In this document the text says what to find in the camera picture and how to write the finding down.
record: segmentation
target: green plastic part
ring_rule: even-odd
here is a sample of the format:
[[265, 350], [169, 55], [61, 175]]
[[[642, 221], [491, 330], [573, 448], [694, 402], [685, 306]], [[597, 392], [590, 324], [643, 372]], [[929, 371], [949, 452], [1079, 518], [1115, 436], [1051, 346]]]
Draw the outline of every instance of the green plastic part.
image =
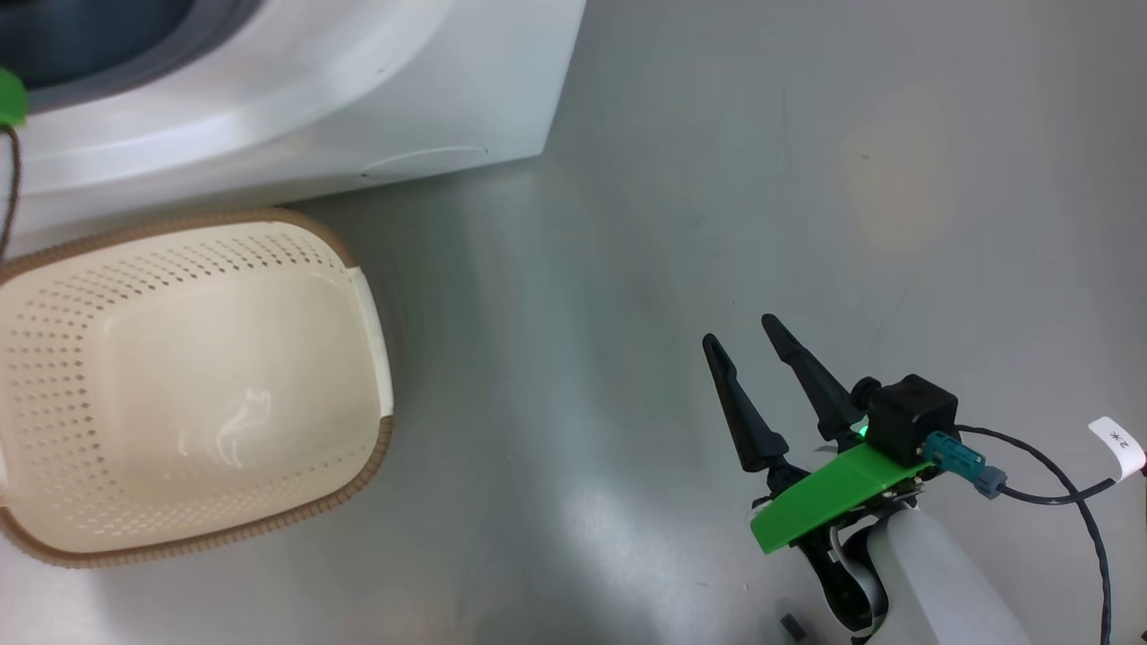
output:
[[19, 127], [28, 117], [28, 90], [19, 78], [0, 68], [0, 126]]
[[905, 468], [863, 443], [777, 496], [749, 527], [760, 549], [772, 553], [928, 466], [931, 461]]

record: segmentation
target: teal connector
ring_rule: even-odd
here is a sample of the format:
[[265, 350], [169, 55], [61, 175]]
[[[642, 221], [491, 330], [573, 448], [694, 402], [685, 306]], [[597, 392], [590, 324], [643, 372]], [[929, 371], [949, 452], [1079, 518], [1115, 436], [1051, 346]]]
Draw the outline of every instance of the teal connector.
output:
[[952, 435], [933, 433], [924, 441], [924, 459], [930, 459], [942, 471], [955, 473], [968, 480], [988, 499], [999, 497], [999, 489], [1007, 483], [1007, 474], [989, 466], [984, 456], [963, 445]]

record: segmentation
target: white washing machine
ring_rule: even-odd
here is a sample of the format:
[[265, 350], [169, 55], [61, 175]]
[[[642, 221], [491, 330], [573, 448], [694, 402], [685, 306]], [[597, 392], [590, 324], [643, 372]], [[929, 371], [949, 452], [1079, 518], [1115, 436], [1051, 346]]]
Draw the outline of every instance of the white washing machine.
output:
[[148, 213], [281, 203], [537, 155], [583, 7], [0, 2], [0, 64], [29, 83], [33, 106], [11, 252]]

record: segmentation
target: cream basket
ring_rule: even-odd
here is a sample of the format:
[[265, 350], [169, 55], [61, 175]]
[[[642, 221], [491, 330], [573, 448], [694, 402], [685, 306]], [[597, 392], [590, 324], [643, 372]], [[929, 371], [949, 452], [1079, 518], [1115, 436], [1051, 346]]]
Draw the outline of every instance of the cream basket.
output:
[[393, 405], [362, 272], [266, 209], [0, 271], [0, 530], [68, 567], [243, 539], [346, 502]]

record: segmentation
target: label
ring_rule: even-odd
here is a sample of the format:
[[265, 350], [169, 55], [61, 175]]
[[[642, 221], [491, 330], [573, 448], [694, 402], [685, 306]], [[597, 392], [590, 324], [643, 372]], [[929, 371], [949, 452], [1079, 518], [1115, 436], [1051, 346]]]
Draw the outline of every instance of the label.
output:
[[1107, 448], [1119, 460], [1122, 474], [1117, 481], [1123, 481], [1128, 475], [1142, 471], [1147, 465], [1147, 454], [1139, 448], [1139, 442], [1130, 433], [1119, 427], [1109, 417], [1097, 419], [1087, 425], [1095, 436], [1103, 440]]

